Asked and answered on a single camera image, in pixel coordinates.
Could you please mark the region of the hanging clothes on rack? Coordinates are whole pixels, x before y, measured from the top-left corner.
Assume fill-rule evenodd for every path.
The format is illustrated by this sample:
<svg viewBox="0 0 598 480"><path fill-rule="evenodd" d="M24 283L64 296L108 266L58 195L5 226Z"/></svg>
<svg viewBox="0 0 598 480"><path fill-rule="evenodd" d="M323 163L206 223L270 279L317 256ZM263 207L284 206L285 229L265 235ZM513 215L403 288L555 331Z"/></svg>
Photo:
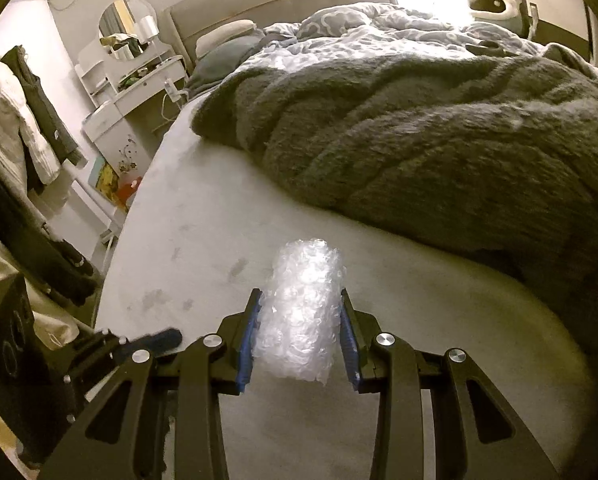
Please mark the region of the hanging clothes on rack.
<svg viewBox="0 0 598 480"><path fill-rule="evenodd" d="M27 67L24 49L16 47L8 55L24 76L18 78L0 60L0 179L34 227L58 240L29 199L28 184L37 178L42 186L49 185L60 176L63 162L81 169L86 156L45 95L39 77Z"/></svg>

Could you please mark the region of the white dressing table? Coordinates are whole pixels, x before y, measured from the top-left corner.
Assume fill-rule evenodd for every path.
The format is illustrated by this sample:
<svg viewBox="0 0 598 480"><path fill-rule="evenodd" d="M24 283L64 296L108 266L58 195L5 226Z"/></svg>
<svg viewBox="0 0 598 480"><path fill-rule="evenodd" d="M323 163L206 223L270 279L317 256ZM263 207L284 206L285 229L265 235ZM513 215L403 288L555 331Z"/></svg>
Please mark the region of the white dressing table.
<svg viewBox="0 0 598 480"><path fill-rule="evenodd" d="M133 60L123 60L93 40L78 54L76 74L95 105L82 131L119 178L144 176L169 120L179 107L165 87L185 83L185 63L170 44L157 39Z"/></svg>

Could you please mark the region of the oval vanity mirror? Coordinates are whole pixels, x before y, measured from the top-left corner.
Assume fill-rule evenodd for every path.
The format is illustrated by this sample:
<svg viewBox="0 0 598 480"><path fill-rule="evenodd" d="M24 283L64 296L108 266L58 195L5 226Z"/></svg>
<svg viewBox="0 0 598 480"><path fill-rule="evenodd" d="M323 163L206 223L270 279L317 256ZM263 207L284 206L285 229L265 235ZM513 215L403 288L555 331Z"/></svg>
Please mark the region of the oval vanity mirror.
<svg viewBox="0 0 598 480"><path fill-rule="evenodd" d="M98 41L117 61L132 61L143 54L150 40L141 30L141 22L156 18L153 7L145 0L114 0L98 20Z"/></svg>

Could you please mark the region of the grey fleece patterned duvet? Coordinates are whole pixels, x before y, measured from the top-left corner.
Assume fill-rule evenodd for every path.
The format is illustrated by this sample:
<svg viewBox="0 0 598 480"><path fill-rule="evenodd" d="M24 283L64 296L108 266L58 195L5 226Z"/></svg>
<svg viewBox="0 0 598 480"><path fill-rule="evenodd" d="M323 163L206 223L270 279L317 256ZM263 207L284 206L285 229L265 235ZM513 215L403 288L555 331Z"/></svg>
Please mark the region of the grey fleece patterned duvet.
<svg viewBox="0 0 598 480"><path fill-rule="evenodd" d="M598 69L354 3L267 28L192 121L296 200L474 259L598 341Z"/></svg>

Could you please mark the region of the beige pillow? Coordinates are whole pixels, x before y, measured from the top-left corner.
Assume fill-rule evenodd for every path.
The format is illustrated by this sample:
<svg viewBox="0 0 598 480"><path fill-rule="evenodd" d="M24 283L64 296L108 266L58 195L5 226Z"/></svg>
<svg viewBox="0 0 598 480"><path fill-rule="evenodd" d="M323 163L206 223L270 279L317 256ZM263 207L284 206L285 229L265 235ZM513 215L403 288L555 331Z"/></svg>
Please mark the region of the beige pillow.
<svg viewBox="0 0 598 480"><path fill-rule="evenodd" d="M197 39L195 46L196 58L202 58L214 48L225 44L226 41L248 35L256 28L257 25L252 20L237 20L220 25Z"/></svg>

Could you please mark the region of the white cat bed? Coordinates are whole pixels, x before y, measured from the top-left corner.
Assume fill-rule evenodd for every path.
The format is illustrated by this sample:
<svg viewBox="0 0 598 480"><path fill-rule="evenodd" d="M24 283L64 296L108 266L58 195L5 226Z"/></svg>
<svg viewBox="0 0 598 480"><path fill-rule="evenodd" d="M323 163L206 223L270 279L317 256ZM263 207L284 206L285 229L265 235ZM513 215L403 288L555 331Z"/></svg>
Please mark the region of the white cat bed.
<svg viewBox="0 0 598 480"><path fill-rule="evenodd" d="M518 36L524 31L520 6L516 0L468 0L468 6L476 21L498 25Z"/></svg>

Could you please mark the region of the grey-blue pillow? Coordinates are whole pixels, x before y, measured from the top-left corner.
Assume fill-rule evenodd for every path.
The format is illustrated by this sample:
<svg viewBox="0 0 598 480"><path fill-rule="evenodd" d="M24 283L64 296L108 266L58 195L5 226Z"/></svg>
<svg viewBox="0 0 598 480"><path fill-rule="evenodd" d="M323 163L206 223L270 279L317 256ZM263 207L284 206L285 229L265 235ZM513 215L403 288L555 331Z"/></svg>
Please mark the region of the grey-blue pillow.
<svg viewBox="0 0 598 480"><path fill-rule="evenodd" d="M269 41L268 36L249 35L231 39L213 48L196 62L185 84L187 95L192 98L218 84Z"/></svg>

